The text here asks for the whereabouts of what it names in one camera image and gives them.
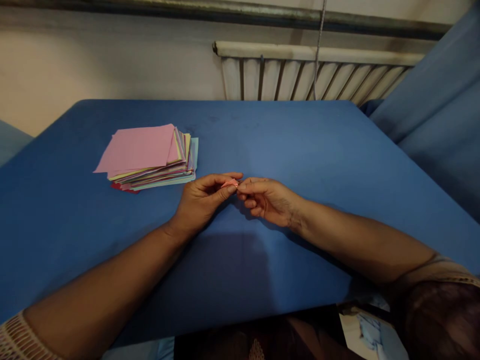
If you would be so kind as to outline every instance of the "small pink origami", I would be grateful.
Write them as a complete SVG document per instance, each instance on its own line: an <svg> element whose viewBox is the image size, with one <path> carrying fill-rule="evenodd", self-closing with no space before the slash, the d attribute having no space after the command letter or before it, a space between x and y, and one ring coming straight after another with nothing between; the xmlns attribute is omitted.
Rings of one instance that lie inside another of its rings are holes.
<svg viewBox="0 0 480 360"><path fill-rule="evenodd" d="M234 185L236 188L238 188L239 187L239 182L235 179L225 181L225 183L220 187L220 189L224 188L228 185Z"/></svg>

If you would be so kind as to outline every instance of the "white radiator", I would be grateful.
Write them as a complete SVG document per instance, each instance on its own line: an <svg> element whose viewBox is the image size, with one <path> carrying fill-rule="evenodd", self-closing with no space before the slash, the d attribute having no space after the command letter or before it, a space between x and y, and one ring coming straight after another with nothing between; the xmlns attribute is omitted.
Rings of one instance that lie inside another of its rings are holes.
<svg viewBox="0 0 480 360"><path fill-rule="evenodd" d="M227 100L313 100L315 47L216 41ZM321 47L318 100L385 98L423 54Z"/></svg>

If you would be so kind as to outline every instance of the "hand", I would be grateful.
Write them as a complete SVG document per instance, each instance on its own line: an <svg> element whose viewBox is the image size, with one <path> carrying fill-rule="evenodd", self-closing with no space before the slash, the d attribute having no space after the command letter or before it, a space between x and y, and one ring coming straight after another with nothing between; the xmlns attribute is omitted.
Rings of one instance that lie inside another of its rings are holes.
<svg viewBox="0 0 480 360"><path fill-rule="evenodd" d="M242 177L241 172L228 172L210 174L188 182L183 188L175 215L167 223L167 231L174 238L182 240L193 237L209 222L215 210L237 190L234 185L220 187L226 181Z"/></svg>
<svg viewBox="0 0 480 360"><path fill-rule="evenodd" d="M249 177L238 186L237 196L255 217L294 231L301 225L305 200L278 181Z"/></svg>

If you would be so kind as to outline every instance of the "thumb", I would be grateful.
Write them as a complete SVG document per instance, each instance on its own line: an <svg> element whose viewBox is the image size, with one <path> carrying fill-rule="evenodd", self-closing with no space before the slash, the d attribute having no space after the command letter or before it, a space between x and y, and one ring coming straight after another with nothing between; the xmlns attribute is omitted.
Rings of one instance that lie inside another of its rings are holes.
<svg viewBox="0 0 480 360"><path fill-rule="evenodd" d="M237 188L234 185L229 185L222 187L216 193L211 195L211 200L215 203L216 206L223 203L227 200L232 194L237 191Z"/></svg>
<svg viewBox="0 0 480 360"><path fill-rule="evenodd" d="M238 186L238 191L242 194L263 194L266 193L268 190L272 189L272 182L271 181L256 181L256 182L249 182L245 183L242 182Z"/></svg>

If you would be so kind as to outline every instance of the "blue table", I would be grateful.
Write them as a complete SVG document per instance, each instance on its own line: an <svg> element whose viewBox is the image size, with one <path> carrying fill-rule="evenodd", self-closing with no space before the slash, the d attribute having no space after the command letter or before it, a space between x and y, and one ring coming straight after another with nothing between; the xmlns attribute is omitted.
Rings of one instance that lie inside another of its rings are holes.
<svg viewBox="0 0 480 360"><path fill-rule="evenodd" d="M199 137L198 175L242 171L401 229L480 273L480 226L352 103L85 100L0 168L0 321L174 213L182 185L140 194L93 174L117 129ZM178 335L336 302L352 276L235 198L118 339Z"/></svg>

